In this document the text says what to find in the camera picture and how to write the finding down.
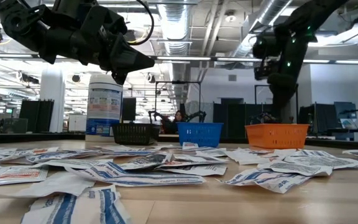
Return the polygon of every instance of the white column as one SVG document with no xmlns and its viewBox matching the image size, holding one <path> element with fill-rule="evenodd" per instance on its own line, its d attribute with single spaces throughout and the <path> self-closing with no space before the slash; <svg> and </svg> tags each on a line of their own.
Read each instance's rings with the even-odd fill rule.
<svg viewBox="0 0 358 224">
<path fill-rule="evenodd" d="M 63 116 L 65 110 L 65 76 L 56 65 L 47 64 L 42 70 L 40 100 L 54 100 L 50 132 L 63 131 Z"/>
</svg>

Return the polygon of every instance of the desk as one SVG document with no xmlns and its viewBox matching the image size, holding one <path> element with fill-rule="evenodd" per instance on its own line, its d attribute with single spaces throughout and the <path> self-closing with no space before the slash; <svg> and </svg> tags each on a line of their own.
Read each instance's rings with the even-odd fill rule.
<svg viewBox="0 0 358 224">
<path fill-rule="evenodd" d="M 84 149 L 97 145 L 84 141 L 45 141 L 0 144 L 0 147 L 53 147 Z M 247 147 L 222 144 L 220 147 Z M 342 150 L 306 146 L 339 155 Z M 129 159 L 114 159 L 122 163 Z M 351 223 L 358 224 L 358 170 L 335 170 L 331 177 L 315 177 L 286 194 L 258 186 L 233 187 L 217 182 L 255 166 L 227 165 L 223 177 L 207 177 L 202 185 L 167 187 L 117 187 L 122 202 L 136 224 L 148 223 Z M 96 187 L 106 186 L 97 183 Z M 23 188 L 28 184 L 1 187 Z M 0 224 L 20 223 L 34 199 L 0 199 Z"/>
</svg>

